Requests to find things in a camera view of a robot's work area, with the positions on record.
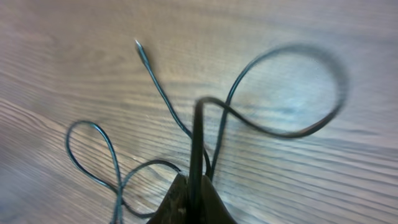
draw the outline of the cable tip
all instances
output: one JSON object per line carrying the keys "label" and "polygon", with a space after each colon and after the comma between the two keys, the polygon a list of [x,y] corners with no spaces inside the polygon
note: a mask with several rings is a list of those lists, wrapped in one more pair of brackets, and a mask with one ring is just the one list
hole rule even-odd
{"label": "cable tip", "polygon": [[142,45],[138,42],[138,40],[136,40],[136,45],[138,48],[142,48]]}

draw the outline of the wire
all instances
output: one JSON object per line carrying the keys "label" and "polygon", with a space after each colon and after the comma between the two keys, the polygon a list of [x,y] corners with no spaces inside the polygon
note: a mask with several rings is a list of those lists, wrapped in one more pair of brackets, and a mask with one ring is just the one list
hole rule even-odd
{"label": "wire", "polygon": [[[311,135],[321,128],[323,128],[326,124],[328,124],[342,109],[343,105],[345,104],[346,97],[347,97],[347,92],[348,92],[348,77],[345,73],[344,68],[341,66],[339,61],[337,61],[336,58],[334,58],[331,54],[329,54],[327,51],[322,50],[318,47],[313,47],[311,45],[289,45],[285,47],[280,47],[274,50],[271,50],[268,53],[264,53],[258,57],[256,57],[254,60],[252,60],[244,69],[243,71],[239,74],[237,77],[236,81],[234,82],[232,88],[230,89],[227,99],[224,102],[222,102],[219,99],[212,98],[212,97],[206,97],[202,98],[197,101],[196,106],[195,106],[195,114],[194,114],[194,119],[193,119],[193,132],[189,131],[188,128],[182,123],[180,118],[178,117],[178,114],[175,112],[170,100],[168,99],[167,95],[163,91],[163,88],[161,87],[160,83],[157,81],[151,67],[149,64],[149,60],[147,58],[146,53],[144,52],[144,48],[142,45],[136,41],[136,47],[138,54],[142,60],[142,63],[146,67],[146,69],[149,72],[149,75],[151,76],[156,88],[158,89],[160,95],[165,101],[165,104],[167,105],[172,117],[176,121],[176,123],[180,126],[183,132],[185,132],[188,137],[192,139],[192,152],[191,152],[191,158],[190,158],[190,173],[189,173],[189,180],[188,180],[188,211],[191,212],[192,215],[198,215],[200,214],[200,200],[201,200],[201,175],[202,175],[202,155],[205,157],[205,163],[206,163],[206,171],[205,175],[207,175],[210,180],[213,179],[214,173],[215,173],[215,167],[216,167],[216,162],[218,155],[220,153],[221,149],[221,143],[223,140],[223,135],[224,135],[224,130],[227,122],[227,115],[228,113],[231,113],[233,116],[235,116],[237,119],[241,120],[243,123],[246,125],[254,128],[257,131],[260,131],[264,134],[267,134],[269,136],[275,137],[275,138],[283,138],[283,139],[294,139],[294,138],[302,138],[308,135]],[[294,131],[294,132],[276,132],[272,128],[267,128],[267,127],[262,127],[259,125],[254,124],[244,116],[240,115],[237,111],[232,109],[229,105],[231,104],[232,97],[234,95],[234,92],[236,91],[236,88],[238,87],[240,81],[243,79],[243,77],[247,74],[252,67],[257,65],[258,63],[264,61],[265,59],[269,59],[272,57],[276,57],[280,54],[300,54],[300,55],[305,55],[311,58],[314,58],[318,62],[324,64],[324,66],[329,70],[329,72],[333,75],[333,78],[336,82],[337,86],[337,100],[334,105],[334,108],[332,109],[331,112],[329,112],[323,119],[319,120],[315,124],[303,128],[299,131]],[[213,161],[210,165],[210,160],[208,157],[208,154],[205,149],[205,144],[203,140],[203,109],[204,109],[204,104],[205,103],[214,103],[224,109],[223,115],[221,117],[220,121],[220,128],[218,131],[218,139],[216,143],[216,148],[213,156]],[[99,177],[93,175],[92,173],[88,172],[80,163],[76,160],[75,156],[72,153],[72,150],[70,149],[70,136],[72,131],[74,130],[75,127],[77,127],[80,124],[87,124],[93,128],[95,128],[99,133],[104,137],[105,142],[108,145],[109,151],[111,152],[114,168],[116,171],[116,178],[118,185],[113,186],[112,184],[101,180]],[[118,160],[116,158],[116,153],[114,151],[113,145],[111,143],[111,140],[109,137],[106,135],[104,130],[100,128],[97,124],[91,122],[91,121],[77,121],[73,123],[68,131],[67,135],[65,138],[65,147],[67,150],[67,154],[69,155],[70,159],[74,163],[74,165],[82,171],[85,175],[87,175],[89,178],[93,179],[95,182],[107,187],[108,189],[112,190],[116,194],[116,203],[114,205],[114,212],[113,216],[111,219],[111,224],[115,224],[118,220],[121,224],[123,224],[123,214],[122,214],[122,205],[124,205],[129,212],[131,212],[133,215],[139,217],[139,218],[149,218],[153,216],[154,213],[139,213],[135,210],[133,210],[130,205],[128,205],[125,200],[123,199],[123,189],[126,186],[127,182],[129,179],[139,170],[141,170],[144,167],[147,167],[152,164],[162,164],[165,166],[168,166],[175,170],[177,173],[180,173],[181,170],[171,162],[163,161],[160,159],[156,159],[153,161],[149,161],[146,163],[141,164],[140,166],[136,167],[130,173],[128,173],[127,176],[122,180],[120,170],[119,170],[119,165],[118,165]]]}

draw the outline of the black cable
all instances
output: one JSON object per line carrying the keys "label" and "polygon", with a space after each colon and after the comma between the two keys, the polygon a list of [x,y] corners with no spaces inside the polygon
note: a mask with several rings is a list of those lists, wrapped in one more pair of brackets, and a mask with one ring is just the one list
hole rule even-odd
{"label": "black cable", "polygon": [[[150,65],[149,65],[149,60],[144,52],[144,48],[141,46],[139,42],[136,41],[137,44],[137,51],[140,55],[140,58],[145,65],[146,69],[148,70],[150,76],[152,77],[152,80],[154,81],[154,84],[156,88],[158,89],[160,95],[164,99],[167,107],[170,110],[171,115],[173,116],[174,120],[176,123],[180,126],[180,128],[192,139],[192,153],[191,153],[191,159],[190,159],[190,176],[188,180],[188,193],[189,193],[189,209],[191,211],[195,211],[196,214],[200,213],[198,212],[200,209],[200,200],[201,200],[201,191],[200,191],[200,181],[201,181],[201,175],[202,175],[202,155],[205,157],[205,162],[206,162],[206,172],[205,175],[207,175],[210,179],[213,178],[214,176],[214,171],[215,171],[215,166],[218,158],[218,154],[220,152],[221,148],[221,142],[223,140],[223,134],[224,134],[224,129],[226,126],[226,118],[228,113],[231,113],[233,116],[244,122],[246,125],[264,133],[269,136],[275,137],[275,138],[284,138],[284,139],[293,139],[293,138],[302,138],[304,136],[308,136],[310,134],[313,134],[314,132],[318,131],[322,127],[324,127],[326,124],[328,124],[341,110],[343,107],[345,101],[346,101],[346,96],[347,96],[347,91],[348,91],[348,79],[345,74],[345,71],[339,61],[337,61],[332,55],[330,55],[328,52],[319,49],[317,47],[312,47],[309,45],[290,45],[286,47],[281,47],[275,50],[271,50],[268,53],[262,54],[258,57],[256,57],[253,61],[251,61],[245,68],[244,70],[239,74],[237,77],[236,81],[234,82],[232,88],[229,91],[229,94],[227,96],[226,102],[222,102],[219,99],[212,98],[212,97],[206,97],[200,99],[196,106],[195,106],[195,113],[194,113],[194,119],[193,119],[193,132],[191,133],[187,127],[181,122],[180,118],[178,117],[177,113],[175,112],[170,100],[167,98],[167,95],[163,91],[161,85],[157,81]],[[305,55],[311,58],[314,58],[315,60],[318,60],[324,66],[332,73],[336,85],[337,85],[337,101],[335,103],[335,107],[332,109],[332,111],[327,114],[323,119],[320,121],[316,122],[315,124],[303,128],[300,131],[294,131],[294,132],[285,132],[285,133],[278,133],[275,132],[271,128],[267,127],[261,127],[250,120],[246,119],[242,115],[240,115],[238,112],[236,112],[234,109],[232,109],[229,105],[231,104],[232,97],[234,95],[234,92],[236,88],[238,87],[240,81],[242,78],[247,74],[247,72],[255,65],[257,65],[259,62],[269,59],[272,57],[276,57],[280,54],[286,54],[286,53],[294,53],[294,54],[301,54]],[[203,142],[203,107],[205,103],[214,103],[224,109],[223,115],[221,117],[220,121],[220,128],[219,128],[219,135],[218,135],[218,140],[215,148],[215,154],[213,156],[213,162],[212,165],[210,165],[210,160],[208,157],[208,154],[206,153],[206,149],[204,148],[204,142]],[[72,151],[70,149],[70,135],[73,131],[73,129],[78,126],[79,124],[88,124],[95,129],[97,129],[101,135],[104,137],[104,140],[106,141],[108,148],[111,152],[111,156],[113,159],[113,164],[114,168],[116,171],[116,177],[118,180],[118,186],[115,187],[111,185],[110,183],[107,183],[100,178],[96,177],[92,173],[88,172],[83,166],[79,164],[79,162],[76,160],[75,156],[72,154]],[[67,132],[66,135],[66,140],[65,140],[65,147],[67,150],[67,153],[74,163],[74,165],[82,171],[82,173],[86,174],[88,177],[96,181],[97,183],[109,188],[116,194],[116,203],[114,206],[114,213],[113,217],[111,220],[111,223],[116,223],[117,220],[119,220],[120,223],[123,223],[122,219],[122,208],[121,205],[124,205],[129,212],[131,212],[133,215],[139,217],[139,218],[149,218],[153,216],[154,213],[139,213],[134,211],[123,199],[123,188],[126,186],[127,182],[129,179],[140,169],[152,165],[152,164],[163,164],[165,166],[169,166],[172,169],[176,170],[177,172],[180,172],[180,169],[173,165],[170,162],[163,161],[163,160],[153,160],[149,161],[146,163],[141,164],[134,170],[130,171],[127,176],[125,176],[124,180],[122,181],[121,175],[120,175],[120,170],[118,166],[118,161],[116,159],[116,153],[113,149],[112,143],[109,139],[109,137],[106,135],[106,133],[95,123],[91,121],[77,121],[73,123]]]}

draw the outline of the cable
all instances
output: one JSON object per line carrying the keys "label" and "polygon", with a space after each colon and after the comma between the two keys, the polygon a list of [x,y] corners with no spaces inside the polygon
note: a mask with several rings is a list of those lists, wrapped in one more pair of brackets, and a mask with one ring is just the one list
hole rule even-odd
{"label": "cable", "polygon": [[[176,121],[176,123],[180,126],[183,132],[185,132],[188,137],[192,139],[192,153],[191,153],[191,158],[190,158],[190,175],[189,175],[189,180],[188,180],[188,198],[189,198],[189,209],[191,211],[195,211],[196,214],[200,213],[200,199],[201,199],[201,189],[200,189],[200,181],[201,181],[201,175],[202,175],[202,155],[205,157],[205,163],[206,163],[206,171],[205,175],[207,175],[210,180],[212,180],[215,172],[215,166],[218,158],[218,154],[220,153],[221,149],[221,143],[223,140],[223,134],[227,122],[227,115],[228,113],[231,113],[233,116],[235,116],[237,119],[241,120],[243,123],[246,125],[254,128],[257,131],[260,131],[264,134],[267,134],[269,136],[275,137],[275,138],[283,138],[283,139],[294,139],[294,138],[302,138],[308,135],[311,135],[321,128],[323,128],[326,124],[328,124],[342,109],[343,105],[345,104],[346,97],[347,97],[347,92],[348,92],[348,77],[345,74],[345,70],[337,61],[336,58],[334,58],[331,54],[329,54],[327,51],[319,49],[318,47],[313,47],[310,45],[289,45],[285,47],[280,47],[274,50],[271,50],[268,53],[262,54],[258,57],[256,57],[254,60],[252,60],[244,69],[243,71],[239,74],[237,77],[236,81],[234,82],[232,88],[230,89],[227,99],[224,102],[222,102],[219,99],[212,98],[212,97],[206,97],[202,98],[197,101],[197,104],[195,106],[195,113],[194,113],[194,119],[193,119],[193,132],[189,131],[188,128],[182,123],[180,118],[178,117],[177,113],[175,112],[170,100],[168,99],[167,95],[163,91],[163,88],[161,87],[160,83],[157,81],[151,67],[149,64],[149,60],[146,56],[146,53],[144,52],[144,48],[142,45],[136,41],[136,46],[137,46],[137,51],[138,54],[140,55],[140,58],[142,60],[142,63],[146,67],[146,69],[149,72],[149,75],[151,76],[156,88],[158,89],[160,95],[165,101],[165,104],[167,105],[172,117]],[[300,55],[305,55],[311,58],[314,58],[315,60],[321,62],[324,64],[324,66],[331,72],[333,75],[333,78],[335,79],[336,86],[337,86],[337,100],[335,103],[334,108],[332,109],[331,112],[329,112],[323,119],[319,120],[315,124],[303,128],[299,131],[294,131],[294,132],[284,132],[284,133],[278,133],[275,132],[272,128],[267,128],[267,127],[262,127],[259,125],[254,124],[244,116],[240,115],[237,111],[232,109],[229,105],[231,104],[232,97],[234,95],[234,92],[236,91],[236,88],[238,87],[240,81],[243,79],[243,77],[247,74],[252,67],[257,65],[258,63],[262,62],[265,59],[269,59],[272,57],[276,57],[280,54],[300,54]],[[221,117],[220,121],[220,128],[218,131],[218,139],[216,143],[216,148],[215,148],[215,153],[213,156],[213,161],[210,165],[210,160],[208,157],[208,154],[205,149],[205,144],[203,140],[203,109],[204,109],[204,104],[205,103],[214,103],[224,109],[223,115]],[[70,149],[70,136],[72,131],[74,130],[75,127],[77,127],[80,124],[87,124],[93,128],[95,128],[99,133],[104,137],[105,142],[108,145],[109,151],[111,152],[114,168],[116,171],[116,178],[118,185],[115,187],[112,184],[105,182],[104,180],[101,180],[99,177],[93,175],[92,173],[88,172],[80,163],[76,160],[75,156],[72,153],[72,150]],[[123,224],[123,214],[122,214],[122,205],[124,205],[129,212],[131,212],[133,215],[139,217],[139,218],[149,218],[153,216],[154,213],[139,213],[135,210],[133,210],[123,199],[123,189],[126,186],[127,182],[129,179],[139,170],[141,170],[144,167],[147,167],[152,164],[162,164],[165,166],[168,166],[175,170],[177,173],[181,172],[181,170],[172,164],[171,162],[163,161],[160,159],[156,159],[153,161],[149,161],[146,163],[141,164],[140,166],[136,167],[130,173],[128,173],[127,176],[122,180],[120,170],[119,170],[119,165],[118,165],[118,160],[116,158],[116,153],[114,151],[113,145],[111,143],[111,140],[109,137],[106,135],[104,130],[100,128],[97,124],[91,122],[91,121],[77,121],[73,123],[68,131],[67,135],[65,137],[65,147],[67,150],[67,154],[69,155],[71,161],[74,163],[74,165],[82,171],[85,175],[87,175],[89,178],[93,179],[95,182],[107,187],[108,189],[112,190],[116,194],[116,203],[114,206],[114,212],[113,216],[111,219],[111,224],[115,224],[117,220],[121,224]]]}

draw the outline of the wooden surface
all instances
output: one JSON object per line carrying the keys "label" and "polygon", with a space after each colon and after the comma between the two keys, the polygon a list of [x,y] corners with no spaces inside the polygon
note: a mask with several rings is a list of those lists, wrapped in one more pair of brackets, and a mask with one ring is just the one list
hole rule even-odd
{"label": "wooden surface", "polygon": [[[65,131],[100,124],[125,175],[163,158],[188,170],[179,130],[134,50],[138,39],[182,120],[201,96],[225,99],[256,55],[286,43],[333,52],[349,72],[346,108],[308,138],[272,139],[229,119],[214,185],[238,223],[398,223],[398,3],[380,1],[3,0],[0,2],[0,223],[108,223],[115,196],[75,169]],[[334,100],[308,58],[262,63],[233,106],[264,126],[302,128]],[[206,111],[213,148],[221,110]],[[95,130],[73,151],[115,182]],[[173,172],[142,171],[125,197],[153,211]],[[145,223],[124,212],[126,223]]]}

